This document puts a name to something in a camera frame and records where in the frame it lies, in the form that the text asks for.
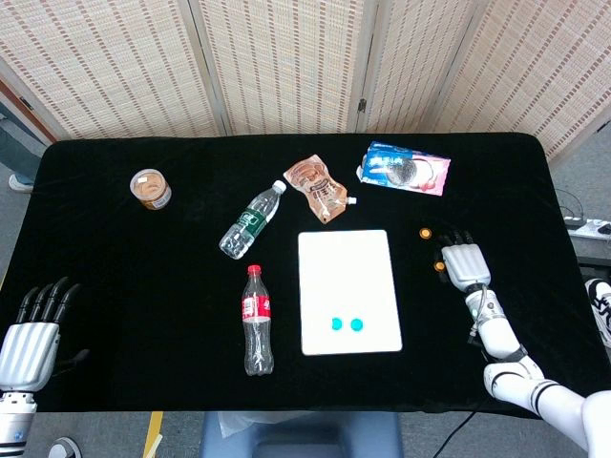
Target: power strip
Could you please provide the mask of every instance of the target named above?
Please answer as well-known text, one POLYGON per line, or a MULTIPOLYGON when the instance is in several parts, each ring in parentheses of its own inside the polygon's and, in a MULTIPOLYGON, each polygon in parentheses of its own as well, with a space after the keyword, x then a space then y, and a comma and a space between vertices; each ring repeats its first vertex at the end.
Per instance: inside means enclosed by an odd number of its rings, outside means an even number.
POLYGON ((564 224, 567 226, 569 236, 611 240, 611 221, 564 217, 564 224))

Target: plastic bottle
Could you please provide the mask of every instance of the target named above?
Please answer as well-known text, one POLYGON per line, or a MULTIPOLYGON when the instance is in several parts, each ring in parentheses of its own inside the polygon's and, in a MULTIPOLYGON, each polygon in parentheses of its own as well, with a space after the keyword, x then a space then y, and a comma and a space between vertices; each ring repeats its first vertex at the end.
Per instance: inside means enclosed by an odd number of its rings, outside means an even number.
POLYGON ((257 264, 248 266, 248 283, 242 294, 242 324, 246 338, 246 374, 271 374, 274 369, 269 338, 271 308, 269 294, 261 280, 261 267, 257 264))
POLYGON ((270 189, 260 193, 248 204, 246 210, 219 243, 219 248, 224 254, 234 260, 244 256, 265 225, 274 218, 280 196, 285 190, 286 185, 277 180, 270 189))

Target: table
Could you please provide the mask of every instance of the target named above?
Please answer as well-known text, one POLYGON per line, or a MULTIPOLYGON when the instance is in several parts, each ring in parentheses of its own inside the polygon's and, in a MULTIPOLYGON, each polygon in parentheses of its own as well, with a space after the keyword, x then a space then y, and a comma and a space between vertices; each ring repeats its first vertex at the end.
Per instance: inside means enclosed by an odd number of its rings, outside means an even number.
MULTIPOLYGON (((52 378, 40 410, 472 409, 487 397, 479 349, 467 345, 463 296, 432 269, 432 241, 469 229, 511 324, 545 375, 581 395, 611 387, 579 269, 539 143, 522 134, 268 135, 75 140, 44 155, 0 292, 0 328, 33 285, 69 275, 84 288, 61 328, 59 359, 90 358, 52 378), (372 140, 452 159, 442 198, 359 183, 372 140), (245 205, 297 160, 318 154, 358 204, 322 225, 288 189, 242 260, 217 244, 245 205), (146 210, 133 174, 163 172, 166 208, 146 210), (297 236, 385 229, 403 350, 301 352, 297 236), (270 376, 243 370, 240 297, 263 266, 272 298, 270 376)), ((484 410, 522 415, 490 401, 484 410)))

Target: red bottle cap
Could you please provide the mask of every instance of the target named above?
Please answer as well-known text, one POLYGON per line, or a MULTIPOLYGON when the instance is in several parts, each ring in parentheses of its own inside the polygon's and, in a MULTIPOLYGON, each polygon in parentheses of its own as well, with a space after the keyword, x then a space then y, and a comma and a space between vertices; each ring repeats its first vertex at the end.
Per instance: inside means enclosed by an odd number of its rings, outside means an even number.
POLYGON ((261 275, 261 266, 259 264, 252 264, 248 266, 248 274, 250 275, 261 275))

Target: robotic hand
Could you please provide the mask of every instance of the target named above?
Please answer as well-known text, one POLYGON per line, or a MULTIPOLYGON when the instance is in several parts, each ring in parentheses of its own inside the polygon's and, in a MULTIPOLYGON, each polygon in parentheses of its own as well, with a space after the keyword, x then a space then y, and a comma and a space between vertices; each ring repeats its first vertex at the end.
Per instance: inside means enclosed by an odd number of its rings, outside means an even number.
POLYGON ((40 292, 33 288, 21 302, 17 320, 4 339, 0 351, 0 390, 4 392, 0 398, 0 456, 20 456, 25 450, 36 412, 33 393, 42 389, 53 374, 59 325, 80 288, 75 284, 60 300, 67 282, 64 277, 40 292))
POLYGON ((611 456, 611 391, 583 399, 570 389, 544 378, 541 369, 519 343, 496 294, 488 286, 490 271, 479 246, 468 234, 443 238, 442 248, 452 284, 467 296, 474 319, 471 338, 479 333, 495 360, 484 369, 491 396, 521 406, 571 438, 590 458, 611 456))

